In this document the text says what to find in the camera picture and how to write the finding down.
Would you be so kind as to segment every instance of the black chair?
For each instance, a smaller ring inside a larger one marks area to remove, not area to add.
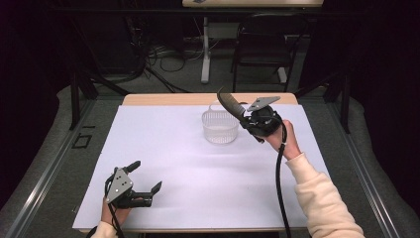
[[[287,91],[298,43],[308,25],[306,19],[294,14],[257,13],[245,18],[238,27],[231,67],[233,92],[236,91],[238,65],[274,67],[274,73],[280,67],[287,68],[284,84],[284,91]]]

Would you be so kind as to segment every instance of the cream sweater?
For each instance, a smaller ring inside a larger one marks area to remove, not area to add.
[[[308,230],[313,238],[365,237],[364,231],[356,224],[332,181],[325,174],[317,172],[304,153],[286,164],[296,178],[297,199],[308,217]],[[92,237],[117,236],[110,224],[100,221]]]

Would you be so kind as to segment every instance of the table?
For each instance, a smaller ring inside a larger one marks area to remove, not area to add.
[[[249,104],[257,97],[280,96],[271,106],[295,122],[296,134],[303,142],[302,150],[312,155],[311,163],[317,170],[328,174],[309,122],[293,94],[234,93],[233,96]],[[257,143],[243,129],[227,145],[213,145],[204,139],[201,114],[216,98],[215,93],[127,95],[114,119],[73,228],[88,232],[96,225],[105,179],[115,167],[140,160],[142,165],[129,175],[134,182],[133,189],[147,191],[160,180],[162,188],[151,208],[132,211],[123,226],[125,231],[284,229],[275,192],[276,152],[270,145]],[[294,178],[287,167],[282,167],[281,179],[283,194],[287,194],[284,203],[289,211],[289,224],[304,228],[306,217],[297,203]]]
[[[194,0],[182,0],[182,6],[189,8],[317,8],[321,7],[324,0],[206,0],[202,3],[196,3]],[[228,25],[225,30],[232,30],[235,24]],[[209,22],[204,17],[203,38],[204,38],[204,59],[201,72],[201,82],[208,83],[210,77],[210,51],[209,51]],[[224,36],[236,38],[236,31],[233,34]],[[278,71],[278,76],[282,82],[287,80],[284,68]]]

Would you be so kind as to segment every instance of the white basket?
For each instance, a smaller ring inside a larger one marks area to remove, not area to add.
[[[226,110],[209,109],[202,115],[204,136],[207,141],[215,144],[226,144],[235,140],[238,136],[239,121]]]

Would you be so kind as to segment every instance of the person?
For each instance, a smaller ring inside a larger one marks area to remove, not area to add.
[[[362,228],[355,222],[333,182],[324,174],[317,172],[309,163],[305,153],[299,149],[293,125],[283,120],[287,140],[283,155],[286,164],[296,179],[295,191],[299,204],[308,218],[307,227],[313,238],[318,237],[365,237]],[[278,151],[281,145],[282,130],[277,129],[268,137],[262,137]],[[120,224],[127,219],[130,209],[118,209],[116,216]],[[112,226],[112,216],[108,205],[103,203],[101,221],[93,238],[114,238],[116,230]]]

